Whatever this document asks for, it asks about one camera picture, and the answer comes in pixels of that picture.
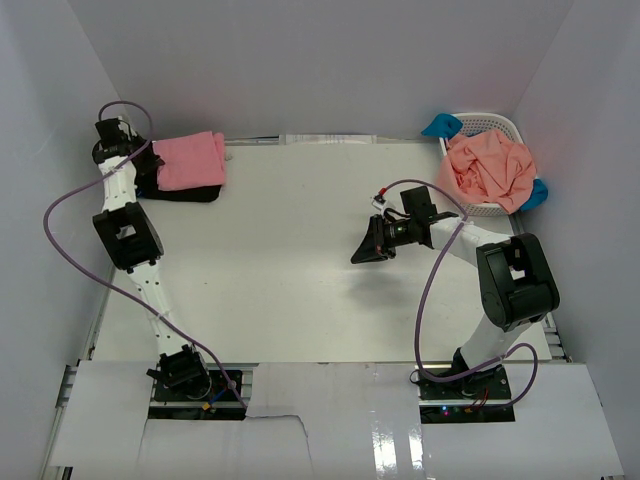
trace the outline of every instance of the folded pink cloth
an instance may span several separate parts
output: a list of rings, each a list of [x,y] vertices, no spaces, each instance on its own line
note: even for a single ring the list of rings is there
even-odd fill
[[[158,190],[165,192],[223,185],[224,135],[213,132],[158,140],[153,150],[164,160],[158,168]]]
[[[508,213],[531,196],[536,167],[529,149],[500,130],[450,140],[437,184],[463,203],[498,203]]]

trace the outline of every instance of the white tabletop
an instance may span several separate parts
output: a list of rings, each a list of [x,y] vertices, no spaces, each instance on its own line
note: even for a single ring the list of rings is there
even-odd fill
[[[376,213],[371,197],[396,179],[433,180],[437,145],[228,151],[228,183],[212,204],[142,201],[165,247],[170,316],[223,362],[413,361],[416,309],[437,252],[409,245],[391,261],[349,260]],[[400,206],[402,189],[387,198]],[[433,198],[439,211],[454,211]],[[506,216],[474,220],[513,233]],[[134,292],[120,271],[115,283]],[[482,313],[475,268],[448,256],[427,301],[423,360],[451,360]],[[521,340],[551,358],[540,324]],[[111,294],[94,359],[155,360],[158,353],[143,309]],[[529,359],[519,355],[513,359]]]

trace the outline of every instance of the wall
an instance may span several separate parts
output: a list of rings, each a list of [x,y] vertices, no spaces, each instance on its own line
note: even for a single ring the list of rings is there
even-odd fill
[[[640,478],[640,4],[576,2],[515,114],[551,196],[524,217],[553,266],[555,315],[586,361],[627,478]]]
[[[572,0],[69,0],[161,136],[415,137],[442,110],[511,113]]]
[[[65,364],[75,365],[101,289],[47,243],[42,214],[96,178],[98,108],[116,93],[65,0],[0,2],[0,477],[39,474]],[[91,226],[99,190],[53,219],[63,245],[99,273]]]

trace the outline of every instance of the laundry basket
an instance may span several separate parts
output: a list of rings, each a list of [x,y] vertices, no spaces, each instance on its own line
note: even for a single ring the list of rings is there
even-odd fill
[[[495,113],[456,113],[453,116],[462,122],[460,133],[467,137],[497,128],[512,142],[524,143],[513,122],[502,115],[496,115]],[[447,155],[447,146],[444,143],[444,138],[440,139],[440,148],[444,158]],[[508,215],[497,203],[463,203],[462,205],[469,215],[474,217]]]

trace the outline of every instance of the blue cloth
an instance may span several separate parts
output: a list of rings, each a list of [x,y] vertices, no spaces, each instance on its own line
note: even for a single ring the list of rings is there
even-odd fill
[[[520,207],[520,211],[526,212],[527,210],[537,207],[544,202],[548,196],[549,189],[542,180],[536,178],[533,181],[533,191],[531,192],[531,196],[529,197],[529,200],[524,202],[524,205]]]
[[[425,137],[453,138],[462,128],[462,122],[448,113],[439,113],[421,133]]]

